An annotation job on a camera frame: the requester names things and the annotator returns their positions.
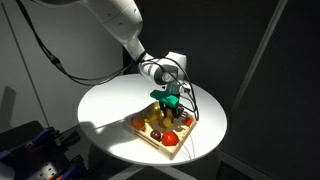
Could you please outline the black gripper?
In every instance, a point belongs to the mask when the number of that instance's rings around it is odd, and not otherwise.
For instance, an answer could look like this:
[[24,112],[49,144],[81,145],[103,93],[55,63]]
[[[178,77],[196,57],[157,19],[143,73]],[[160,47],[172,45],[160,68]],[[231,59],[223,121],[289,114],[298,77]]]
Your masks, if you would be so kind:
[[163,102],[159,103],[160,109],[163,112],[164,116],[173,123],[173,119],[185,120],[187,118],[187,112],[184,111],[183,107],[171,107]]

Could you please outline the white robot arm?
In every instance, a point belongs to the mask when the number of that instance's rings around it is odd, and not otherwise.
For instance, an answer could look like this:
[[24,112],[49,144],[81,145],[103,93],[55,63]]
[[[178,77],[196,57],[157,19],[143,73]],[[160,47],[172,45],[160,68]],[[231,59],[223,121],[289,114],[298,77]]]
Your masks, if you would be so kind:
[[180,98],[182,92],[192,90],[186,82],[187,58],[169,52],[165,57],[155,58],[147,53],[139,40],[143,19],[134,0],[35,0],[48,8],[65,8],[71,4],[86,7],[103,27],[127,50],[138,67],[139,73],[166,89],[160,94]]

